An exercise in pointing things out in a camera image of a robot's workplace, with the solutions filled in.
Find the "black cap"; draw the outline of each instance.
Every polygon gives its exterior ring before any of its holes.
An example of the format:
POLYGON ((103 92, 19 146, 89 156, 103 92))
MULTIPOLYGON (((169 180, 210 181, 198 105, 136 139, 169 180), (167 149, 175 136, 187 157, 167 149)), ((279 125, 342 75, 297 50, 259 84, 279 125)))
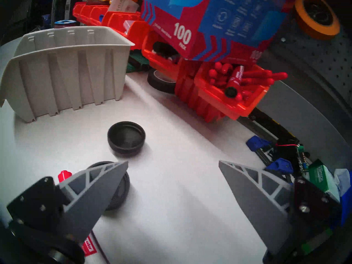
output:
POLYGON ((117 156, 136 155, 142 149, 144 141, 144 129, 133 122, 118 122, 108 131, 109 146, 117 156))
POLYGON ((237 95, 237 89, 235 87, 228 87, 225 89, 225 95, 228 98, 235 98, 237 95))

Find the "tape roll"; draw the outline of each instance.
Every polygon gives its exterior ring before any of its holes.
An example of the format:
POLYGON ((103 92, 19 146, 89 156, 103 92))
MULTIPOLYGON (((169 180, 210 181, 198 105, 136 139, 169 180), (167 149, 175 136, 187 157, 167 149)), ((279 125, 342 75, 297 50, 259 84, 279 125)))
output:
POLYGON ((339 19, 324 0, 296 0, 295 10, 299 27, 312 38, 328 40, 340 32, 339 19))

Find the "black wheel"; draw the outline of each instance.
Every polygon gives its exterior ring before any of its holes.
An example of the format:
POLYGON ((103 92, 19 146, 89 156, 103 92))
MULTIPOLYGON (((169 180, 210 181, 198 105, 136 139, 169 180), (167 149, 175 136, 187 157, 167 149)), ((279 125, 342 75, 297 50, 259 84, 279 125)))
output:
MULTIPOLYGON (((113 162, 110 162, 110 161, 98 162, 98 163, 91 165, 89 168, 94 168, 94 167, 98 167, 98 166, 105 165, 105 164, 111 164, 111 163, 113 163, 113 162)), ((122 180, 121 180, 119 186, 117 187, 117 189, 116 189, 116 191, 115 191, 115 193, 109 203, 109 206, 105 209, 105 211, 118 209, 126 200, 129 190, 130 190, 130 176, 126 172, 124 174, 124 176, 122 177, 122 180)))
POLYGON ((161 72, 155 69, 149 70, 148 73, 148 83, 154 89, 157 89, 164 93, 174 94, 176 81, 172 80, 171 78, 165 76, 161 72))

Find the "box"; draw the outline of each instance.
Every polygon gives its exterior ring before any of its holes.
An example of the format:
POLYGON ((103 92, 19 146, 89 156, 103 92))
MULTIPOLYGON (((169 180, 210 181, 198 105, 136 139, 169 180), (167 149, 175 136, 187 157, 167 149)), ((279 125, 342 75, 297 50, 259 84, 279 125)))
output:
POLYGON ((142 19, 184 58, 255 64, 295 0, 144 0, 142 19))
POLYGON ((340 202, 340 194, 334 177, 325 165, 318 159, 309 166, 309 181, 331 198, 340 202))

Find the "red wire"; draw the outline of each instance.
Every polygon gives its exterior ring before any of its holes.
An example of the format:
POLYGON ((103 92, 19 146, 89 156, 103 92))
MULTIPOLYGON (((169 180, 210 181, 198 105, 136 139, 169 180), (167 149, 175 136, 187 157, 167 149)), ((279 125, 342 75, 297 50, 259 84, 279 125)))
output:
POLYGON ((278 145, 278 144, 276 144, 276 146, 298 146, 298 145, 278 145))

